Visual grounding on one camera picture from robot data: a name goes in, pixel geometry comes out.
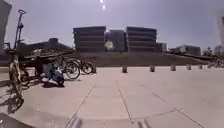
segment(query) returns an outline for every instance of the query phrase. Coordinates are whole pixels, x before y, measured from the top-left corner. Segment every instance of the bollard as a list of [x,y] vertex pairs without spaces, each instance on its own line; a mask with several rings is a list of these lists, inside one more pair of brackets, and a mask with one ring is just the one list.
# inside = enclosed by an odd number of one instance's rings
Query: bollard
[[202,64],[198,65],[198,68],[203,69],[203,65]]
[[93,64],[93,72],[92,73],[97,73],[97,67],[96,67],[96,65],[95,64]]
[[171,71],[176,71],[176,65],[172,64],[171,67],[170,67],[170,70]]
[[190,64],[187,65],[187,70],[191,70],[191,65]]
[[123,66],[122,66],[122,72],[123,72],[123,73],[128,73],[128,71],[127,71],[127,66],[126,66],[126,65],[123,65]]
[[150,72],[155,72],[155,66],[150,65],[149,68],[150,68]]

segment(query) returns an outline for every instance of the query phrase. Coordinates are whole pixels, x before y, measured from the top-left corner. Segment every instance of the building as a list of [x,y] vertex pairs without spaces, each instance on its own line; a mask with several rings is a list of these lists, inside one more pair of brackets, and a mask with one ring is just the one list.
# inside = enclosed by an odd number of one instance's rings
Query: building
[[164,52],[167,46],[156,43],[157,30],[127,27],[106,30],[105,26],[74,28],[74,43],[80,52]]
[[156,29],[127,27],[126,36],[128,52],[162,52],[162,44],[156,43]]
[[195,56],[201,55],[201,48],[198,46],[191,46],[191,45],[181,45],[176,48],[170,49],[170,52],[173,53],[184,53],[184,54],[191,54]]
[[74,43],[80,52],[105,52],[105,26],[74,28]]
[[220,10],[217,16],[217,24],[220,32],[220,39],[224,44],[224,10]]
[[124,30],[109,30],[105,34],[106,43],[111,43],[109,46],[112,49],[108,49],[110,52],[125,52],[125,32]]
[[161,42],[157,42],[158,44],[161,44],[162,46],[162,52],[167,52],[167,44],[166,43],[161,43]]
[[224,56],[224,45],[223,44],[218,45],[218,46],[215,47],[214,55]]
[[11,8],[12,5],[8,4],[4,0],[0,0],[0,54],[4,53],[6,26]]
[[49,51],[66,51],[72,50],[69,46],[58,42],[58,38],[50,38],[48,41],[43,41],[34,44],[20,43],[18,45],[20,55],[30,55],[34,50],[42,49],[44,52]]

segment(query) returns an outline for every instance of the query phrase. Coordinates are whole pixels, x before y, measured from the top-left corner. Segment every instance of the sky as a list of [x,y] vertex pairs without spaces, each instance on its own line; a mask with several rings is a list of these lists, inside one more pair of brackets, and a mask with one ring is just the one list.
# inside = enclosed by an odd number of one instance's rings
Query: sky
[[202,48],[221,43],[217,12],[224,0],[5,0],[12,4],[6,41],[13,42],[18,9],[24,9],[22,38],[37,43],[49,38],[74,46],[72,28],[126,26],[155,28],[158,42]]

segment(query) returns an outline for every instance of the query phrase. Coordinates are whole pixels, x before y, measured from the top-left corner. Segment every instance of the sunlight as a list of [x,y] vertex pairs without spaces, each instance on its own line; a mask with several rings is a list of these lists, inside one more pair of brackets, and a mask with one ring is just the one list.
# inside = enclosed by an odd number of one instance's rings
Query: sunlight
[[103,10],[106,10],[106,6],[105,5],[103,5]]

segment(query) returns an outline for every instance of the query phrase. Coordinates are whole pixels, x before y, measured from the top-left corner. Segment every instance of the paved plaza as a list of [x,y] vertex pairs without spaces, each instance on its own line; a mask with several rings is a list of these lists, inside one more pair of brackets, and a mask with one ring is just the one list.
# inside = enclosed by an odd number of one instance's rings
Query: paved plaza
[[[66,81],[65,87],[24,90],[17,120],[37,128],[65,128],[72,117],[80,128],[131,128],[145,120],[150,128],[223,128],[224,69],[191,71],[177,67],[97,68],[97,74]],[[7,79],[7,73],[1,79]],[[0,87],[0,112],[8,113],[8,87]]]

